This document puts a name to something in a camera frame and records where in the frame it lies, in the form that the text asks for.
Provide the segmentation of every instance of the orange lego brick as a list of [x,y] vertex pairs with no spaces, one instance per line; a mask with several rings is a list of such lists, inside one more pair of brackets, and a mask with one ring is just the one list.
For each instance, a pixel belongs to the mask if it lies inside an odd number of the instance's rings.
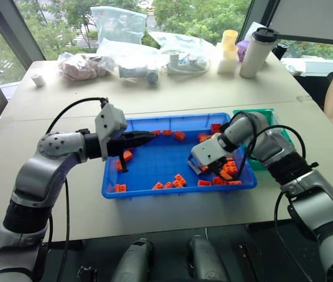
[[161,182],[157,182],[154,186],[153,186],[153,190],[158,190],[158,189],[162,189],[162,187],[164,187],[163,185],[162,185],[162,183]]
[[171,136],[172,134],[173,132],[170,129],[162,131],[163,136]]
[[163,189],[167,189],[167,188],[173,188],[173,184],[172,182],[166,182],[166,184],[164,185]]
[[179,180],[174,180],[173,185],[175,188],[183,188],[183,185],[179,182]]
[[227,184],[229,184],[229,185],[239,185],[239,184],[242,184],[242,181],[241,180],[238,180],[238,181],[228,181]]
[[133,154],[127,150],[123,153],[123,157],[124,157],[125,161],[128,162],[130,159],[133,158]]
[[236,174],[238,172],[238,169],[236,167],[232,167],[232,166],[229,166],[229,167],[224,166],[224,171],[226,173],[232,175],[232,174]]
[[229,166],[237,167],[235,161],[232,161],[232,160],[230,160],[229,162],[227,162],[227,164],[228,164]]
[[211,134],[213,135],[215,133],[221,133],[220,127],[221,127],[220,123],[212,123],[211,124]]
[[213,185],[225,185],[226,181],[219,178],[218,176],[214,177],[213,179]]
[[200,138],[202,138],[203,136],[207,136],[207,135],[204,132],[203,133],[199,133],[197,135],[198,140],[200,140]]
[[200,136],[199,143],[201,143],[201,142],[203,142],[203,141],[205,141],[205,140],[207,140],[207,139],[209,139],[211,137],[212,137],[212,135],[203,135],[203,136]]
[[114,191],[116,193],[118,193],[118,192],[126,192],[127,191],[127,186],[125,184],[115,184]]
[[220,174],[223,178],[232,179],[231,175],[228,174],[225,170],[220,171]]
[[183,141],[185,137],[186,137],[186,134],[183,133],[182,131],[175,131],[175,133],[174,133],[174,138],[178,139],[179,141]]
[[211,186],[212,182],[211,181],[207,181],[207,180],[198,180],[197,182],[198,186]]
[[236,174],[238,172],[237,167],[231,166],[228,171],[226,171],[228,174]]
[[120,164],[120,160],[117,160],[117,170],[118,171],[122,170],[122,165]]
[[182,175],[180,175],[179,173],[177,175],[175,175],[174,177],[176,180],[179,181],[180,184],[182,184],[183,186],[185,186],[187,184],[186,180],[183,178]]

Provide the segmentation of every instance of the white cylinder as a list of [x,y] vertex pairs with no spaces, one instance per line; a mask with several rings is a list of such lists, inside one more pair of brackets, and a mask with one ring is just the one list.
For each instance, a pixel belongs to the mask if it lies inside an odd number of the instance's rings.
[[42,87],[46,84],[45,80],[43,79],[42,75],[36,73],[34,75],[31,76],[33,82],[35,83],[35,85],[37,85],[37,87]]
[[248,45],[246,54],[243,59],[241,70],[239,74],[244,78],[253,78],[263,65],[268,54],[271,52],[275,45],[275,39],[273,42],[261,42],[251,37],[250,44]]

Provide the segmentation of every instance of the black bottle cap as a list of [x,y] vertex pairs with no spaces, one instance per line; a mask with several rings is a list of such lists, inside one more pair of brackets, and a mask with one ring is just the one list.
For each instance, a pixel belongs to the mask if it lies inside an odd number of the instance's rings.
[[289,48],[289,44],[281,42],[278,43],[275,48],[287,51]]
[[260,42],[275,42],[277,40],[278,32],[271,28],[258,28],[253,33],[253,37]]

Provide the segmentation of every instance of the plastic bag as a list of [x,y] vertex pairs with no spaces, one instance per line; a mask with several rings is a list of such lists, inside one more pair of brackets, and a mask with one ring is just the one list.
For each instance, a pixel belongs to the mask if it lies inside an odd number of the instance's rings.
[[204,39],[158,31],[149,35],[161,46],[159,64],[168,75],[193,75],[209,69],[216,49]]
[[156,83],[159,78],[159,50],[149,46],[104,39],[98,50],[102,66],[110,73],[132,82]]
[[94,53],[73,55],[65,52],[58,57],[58,68],[70,80],[93,79],[107,74],[102,59],[102,56]]
[[100,6],[91,7],[98,30],[98,42],[111,41],[141,44],[147,15],[125,9]]

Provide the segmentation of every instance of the white thermos bottle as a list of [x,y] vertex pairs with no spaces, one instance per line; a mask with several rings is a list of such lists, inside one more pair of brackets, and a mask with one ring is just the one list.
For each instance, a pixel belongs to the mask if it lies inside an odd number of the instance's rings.
[[258,28],[254,31],[239,74],[244,78],[253,78],[263,65],[268,54],[275,46],[278,33],[270,28]]

